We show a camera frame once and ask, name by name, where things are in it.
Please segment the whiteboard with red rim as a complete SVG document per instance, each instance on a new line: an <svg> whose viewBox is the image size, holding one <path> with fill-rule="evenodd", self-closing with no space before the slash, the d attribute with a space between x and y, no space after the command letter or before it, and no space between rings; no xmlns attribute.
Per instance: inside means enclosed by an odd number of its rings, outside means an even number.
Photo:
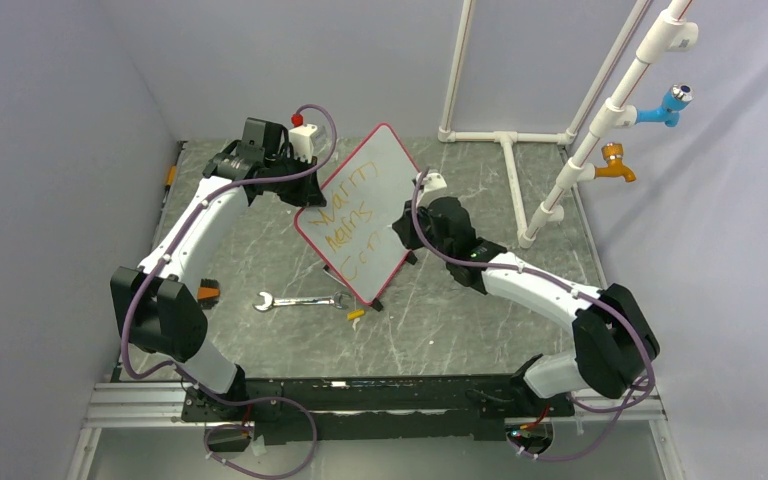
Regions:
<svg viewBox="0 0 768 480"><path fill-rule="evenodd" d="M327 205L299 210L294 226L360 302L379 304L412 256L392 224L402 217L419 168L393 128L377 125L322 185Z"/></svg>

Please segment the yellow marker cap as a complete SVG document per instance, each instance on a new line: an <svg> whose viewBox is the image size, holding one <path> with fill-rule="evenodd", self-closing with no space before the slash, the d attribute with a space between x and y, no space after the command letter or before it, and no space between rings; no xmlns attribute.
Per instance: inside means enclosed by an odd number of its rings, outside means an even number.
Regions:
<svg viewBox="0 0 768 480"><path fill-rule="evenodd" d="M354 320L360 319L365 314L366 314L366 311L364 309L357 309L357 310L349 312L347 314L346 318L347 318L348 321L354 321Z"/></svg>

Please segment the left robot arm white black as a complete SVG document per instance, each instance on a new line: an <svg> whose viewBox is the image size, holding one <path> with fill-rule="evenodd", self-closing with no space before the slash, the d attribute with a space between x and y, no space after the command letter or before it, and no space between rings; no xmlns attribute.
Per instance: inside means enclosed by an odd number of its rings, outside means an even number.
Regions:
<svg viewBox="0 0 768 480"><path fill-rule="evenodd" d="M245 411L244 369L208 338L198 299L202 275L222 237L258 196L272 192L295 207L325 205L314 171L323 137L323 129L299 113L290 128L247 119L241 138L206 163L192 200L158 246L137 267L114 272L110 288L129 376L140 376L130 362L136 347L210 390L208 407L221 419Z"/></svg>

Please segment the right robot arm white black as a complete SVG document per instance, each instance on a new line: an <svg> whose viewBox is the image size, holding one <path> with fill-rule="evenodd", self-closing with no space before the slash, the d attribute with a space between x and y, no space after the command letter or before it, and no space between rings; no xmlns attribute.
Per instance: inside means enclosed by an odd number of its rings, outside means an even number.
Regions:
<svg viewBox="0 0 768 480"><path fill-rule="evenodd" d="M405 248L425 248L442 259L456 283L523 306L571 336L570 349L539 355L516 374L511 401L524 415L538 413L550 397L582 389L618 399L637 385L660 352L628 288L589 286L527 263L480 237L455 198L422 207L406 203L392 228Z"/></svg>

